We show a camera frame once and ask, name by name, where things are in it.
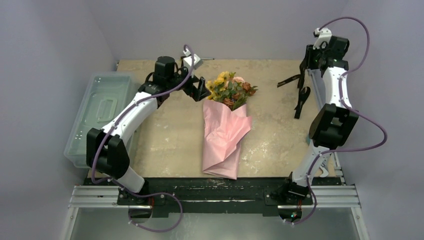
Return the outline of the flower bouquet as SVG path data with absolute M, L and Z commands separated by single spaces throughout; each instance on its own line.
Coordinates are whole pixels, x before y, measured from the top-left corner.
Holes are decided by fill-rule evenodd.
M 222 103 L 232 111 L 243 106 L 258 90 L 257 86 L 236 76 L 236 72 L 229 71 L 221 72 L 215 80 L 206 81 L 205 86 L 210 92 L 208 100 Z

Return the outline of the black printed ribbon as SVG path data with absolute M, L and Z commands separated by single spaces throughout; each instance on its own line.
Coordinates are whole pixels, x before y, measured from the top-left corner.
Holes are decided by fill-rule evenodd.
M 293 75 L 283 81 L 277 83 L 277 87 L 282 87 L 286 84 L 289 84 L 297 80 L 297 89 L 298 89 L 298 100 L 296 107 L 294 108 L 294 118 L 300 119 L 303 106 L 311 94 L 311 88 L 309 86 L 304 86 L 305 84 L 305 71 L 308 63 L 306 60 L 303 60 L 299 65 L 299 74 Z

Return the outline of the pink wrapping paper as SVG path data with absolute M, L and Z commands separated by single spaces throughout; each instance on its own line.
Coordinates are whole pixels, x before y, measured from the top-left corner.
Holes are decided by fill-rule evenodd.
M 247 104 L 231 110 L 223 103 L 206 100 L 203 119 L 202 172 L 236 180 L 242 139 L 252 129 Z

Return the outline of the clear plastic storage box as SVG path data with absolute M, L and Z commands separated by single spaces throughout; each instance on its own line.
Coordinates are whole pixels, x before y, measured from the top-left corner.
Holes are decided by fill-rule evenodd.
M 133 100 L 139 86 L 136 76 L 128 71 L 96 72 L 91 76 L 63 152 L 76 168 L 88 168 L 88 131 L 101 129 L 117 117 Z

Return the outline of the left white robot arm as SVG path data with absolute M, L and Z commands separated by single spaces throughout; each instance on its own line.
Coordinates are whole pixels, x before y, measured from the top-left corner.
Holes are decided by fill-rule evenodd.
M 148 201 L 149 191 L 144 187 L 145 179 L 130 166 L 127 143 L 173 91 L 184 91 L 196 102 L 210 95 L 205 79 L 194 74 L 202 64 L 197 54 L 184 57 L 180 65 L 173 57 L 158 57 L 154 70 L 124 110 L 105 126 L 91 128 L 86 134 L 86 165 L 129 190 L 130 199 L 138 205 Z

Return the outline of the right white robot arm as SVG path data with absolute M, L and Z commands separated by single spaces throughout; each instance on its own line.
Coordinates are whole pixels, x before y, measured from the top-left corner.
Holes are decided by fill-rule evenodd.
M 347 93 L 343 73 L 349 70 L 349 64 L 343 59 L 350 42 L 344 37 L 330 33 L 314 34 L 314 44 L 306 46 L 305 56 L 299 71 L 294 76 L 298 79 L 298 103 L 295 118 L 299 118 L 305 98 L 310 88 L 305 87 L 305 74 L 309 70 L 319 70 L 325 87 L 325 103 L 312 121 L 309 128 L 309 147 L 300 165 L 290 173 L 280 196 L 288 204 L 304 199 L 311 193 L 310 185 L 322 163 L 325 163 L 338 147 L 343 146 L 358 121 L 358 114 L 348 110 L 348 100 L 343 99 Z

